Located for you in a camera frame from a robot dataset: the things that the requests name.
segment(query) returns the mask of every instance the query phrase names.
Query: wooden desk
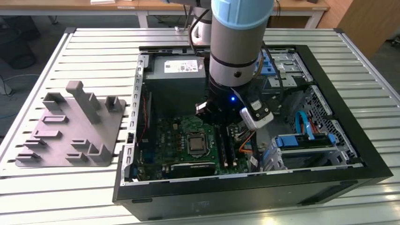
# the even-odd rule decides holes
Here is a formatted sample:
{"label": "wooden desk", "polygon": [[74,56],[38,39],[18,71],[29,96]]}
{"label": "wooden desk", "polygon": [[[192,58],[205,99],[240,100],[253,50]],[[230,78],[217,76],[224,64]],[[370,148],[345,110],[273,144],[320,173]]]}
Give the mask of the wooden desk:
{"label": "wooden desk", "polygon": [[[309,16],[305,28],[316,28],[329,9],[324,0],[312,4],[305,0],[280,0],[281,16]],[[0,0],[0,15],[136,15],[140,27],[146,28],[148,15],[184,15],[180,4],[160,0],[121,1],[90,5],[89,0]]]}
{"label": "wooden desk", "polygon": [[[165,4],[160,0],[140,0],[137,5],[138,17],[148,15],[182,15],[182,7],[180,4]],[[305,0],[280,0],[280,15],[281,16],[308,16],[305,28],[313,29],[317,27],[320,18],[325,11],[329,10],[329,5],[324,0],[317,4],[312,4]],[[146,28],[146,20],[140,20],[140,27]]]}

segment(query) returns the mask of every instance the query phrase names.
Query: table leg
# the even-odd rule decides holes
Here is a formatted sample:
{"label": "table leg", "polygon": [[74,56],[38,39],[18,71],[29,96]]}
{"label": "table leg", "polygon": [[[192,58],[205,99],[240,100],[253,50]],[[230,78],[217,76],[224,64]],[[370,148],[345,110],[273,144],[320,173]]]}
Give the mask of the table leg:
{"label": "table leg", "polygon": [[148,11],[137,11],[137,19],[140,28],[148,28]]}
{"label": "table leg", "polygon": [[314,11],[308,19],[305,29],[314,29],[320,23],[320,19],[324,15],[324,11]]}
{"label": "table leg", "polygon": [[58,21],[57,21],[57,17],[52,17],[50,15],[48,15],[48,19],[49,19],[49,21],[50,21],[50,24],[57,24],[58,23]]}
{"label": "table leg", "polygon": [[10,94],[10,92],[12,92],[12,89],[9,88],[6,83],[4,83],[2,80],[0,79],[0,94],[8,95],[8,94]]}

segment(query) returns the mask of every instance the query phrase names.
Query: slatted metal table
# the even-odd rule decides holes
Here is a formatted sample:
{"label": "slatted metal table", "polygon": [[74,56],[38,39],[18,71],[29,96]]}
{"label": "slatted metal table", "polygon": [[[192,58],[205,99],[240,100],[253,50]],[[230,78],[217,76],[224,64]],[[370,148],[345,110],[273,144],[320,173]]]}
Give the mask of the slatted metal table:
{"label": "slatted metal table", "polygon": [[[400,220],[400,97],[344,34],[269,29],[269,45],[308,45],[394,176],[326,204],[173,220],[170,224],[362,224]],[[21,144],[41,116],[46,92],[81,80],[98,99],[130,102],[138,46],[185,45],[173,29],[76,29],[65,33],[0,146],[0,224],[125,224],[137,219],[110,202],[117,157],[108,167],[18,168]],[[114,156],[126,137],[120,125]]]}

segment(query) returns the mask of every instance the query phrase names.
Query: screw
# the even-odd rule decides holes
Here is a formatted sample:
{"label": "screw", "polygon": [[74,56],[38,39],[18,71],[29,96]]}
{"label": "screw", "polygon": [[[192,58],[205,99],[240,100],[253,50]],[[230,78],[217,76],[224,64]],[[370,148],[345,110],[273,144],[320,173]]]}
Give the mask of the screw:
{"label": "screw", "polygon": [[241,76],[241,72],[240,71],[234,72],[233,76],[238,78]]}

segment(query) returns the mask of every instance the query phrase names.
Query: light blue arm joint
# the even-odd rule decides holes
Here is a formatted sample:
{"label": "light blue arm joint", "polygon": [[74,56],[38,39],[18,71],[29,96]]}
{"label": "light blue arm joint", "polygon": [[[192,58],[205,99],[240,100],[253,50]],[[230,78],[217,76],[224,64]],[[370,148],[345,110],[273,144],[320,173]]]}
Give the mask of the light blue arm joint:
{"label": "light blue arm joint", "polygon": [[273,0],[212,0],[212,14],[218,22],[234,30],[260,26],[273,11]]}

